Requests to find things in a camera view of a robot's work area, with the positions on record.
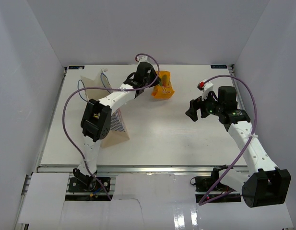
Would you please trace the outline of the paper bag blue pattern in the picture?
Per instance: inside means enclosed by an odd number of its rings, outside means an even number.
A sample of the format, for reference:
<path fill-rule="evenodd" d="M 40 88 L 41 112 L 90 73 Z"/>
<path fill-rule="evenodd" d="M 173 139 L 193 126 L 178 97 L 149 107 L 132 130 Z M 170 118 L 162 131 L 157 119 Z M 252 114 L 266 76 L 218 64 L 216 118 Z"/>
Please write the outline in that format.
<path fill-rule="evenodd" d="M 103 71 L 94 80 L 81 76 L 80 81 L 87 101 L 81 120 L 83 135 L 93 142 L 100 141 L 102 148 L 129 140 L 120 107 L 130 93 L 113 91 Z"/>

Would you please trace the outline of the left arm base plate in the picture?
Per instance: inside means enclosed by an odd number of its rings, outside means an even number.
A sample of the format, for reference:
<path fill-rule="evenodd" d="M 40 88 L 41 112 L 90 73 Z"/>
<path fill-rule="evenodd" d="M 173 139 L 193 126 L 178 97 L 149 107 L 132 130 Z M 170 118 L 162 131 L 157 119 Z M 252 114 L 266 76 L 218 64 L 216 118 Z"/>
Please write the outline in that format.
<path fill-rule="evenodd" d="M 110 177 L 98 177 L 100 182 L 102 183 L 103 187 L 106 189 L 106 191 L 109 193 L 110 191 Z M 91 182 L 89 182 L 88 185 L 85 185 L 83 182 L 80 182 L 79 179 L 75 177 L 71 177 L 69 180 L 69 185 L 67 191 L 69 193 L 90 193 L 93 195 L 96 195 L 97 193 L 103 193 L 104 189 L 100 185 L 99 182 L 97 182 L 95 179 L 92 179 Z"/>

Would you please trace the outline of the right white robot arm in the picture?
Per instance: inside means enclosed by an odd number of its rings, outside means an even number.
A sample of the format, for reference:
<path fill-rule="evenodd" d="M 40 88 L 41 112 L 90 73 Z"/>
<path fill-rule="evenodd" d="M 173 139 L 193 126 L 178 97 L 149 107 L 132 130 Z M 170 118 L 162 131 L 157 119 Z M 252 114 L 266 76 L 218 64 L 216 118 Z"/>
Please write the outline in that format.
<path fill-rule="evenodd" d="M 242 152 L 249 171 L 249 176 L 245 176 L 231 166 L 214 167 L 211 178 L 207 180 L 208 192 L 222 191 L 228 186 L 242 195 L 248 207 L 283 204 L 291 175 L 271 160 L 258 137 L 252 134 L 250 117 L 245 110 L 238 108 L 235 88 L 221 86 L 218 94 L 204 82 L 198 88 L 202 96 L 191 100 L 186 115 L 192 121 L 197 121 L 198 111 L 202 118 L 217 116 Z"/>

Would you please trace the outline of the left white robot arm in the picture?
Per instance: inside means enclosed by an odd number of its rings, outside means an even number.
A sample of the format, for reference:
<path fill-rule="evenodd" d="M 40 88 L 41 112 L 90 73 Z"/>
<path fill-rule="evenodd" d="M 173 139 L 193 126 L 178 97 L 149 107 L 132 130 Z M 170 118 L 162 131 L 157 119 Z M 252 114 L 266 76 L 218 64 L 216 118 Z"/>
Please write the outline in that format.
<path fill-rule="evenodd" d="M 149 62 L 141 61 L 136 71 L 126 78 L 117 91 L 104 98 L 88 101 L 81 120 L 84 159 L 73 169 L 73 175 L 84 191 L 92 191 L 96 187 L 96 180 L 92 174 L 97 172 L 99 148 L 101 141 L 110 132 L 113 113 L 143 93 L 145 87 L 156 86 L 160 82 L 159 72 Z"/>

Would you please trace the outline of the orange snack multipack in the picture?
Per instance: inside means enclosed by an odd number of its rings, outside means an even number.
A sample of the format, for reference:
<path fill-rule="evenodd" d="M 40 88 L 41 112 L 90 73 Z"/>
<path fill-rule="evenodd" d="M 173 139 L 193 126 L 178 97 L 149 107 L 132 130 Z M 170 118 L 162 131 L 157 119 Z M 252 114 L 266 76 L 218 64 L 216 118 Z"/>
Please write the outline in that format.
<path fill-rule="evenodd" d="M 151 93 L 151 96 L 156 99 L 169 99 L 173 96 L 175 91 L 173 90 L 171 81 L 170 81 L 170 72 L 169 71 L 160 71 L 160 82 L 158 85 L 154 86 L 154 89 Z"/>

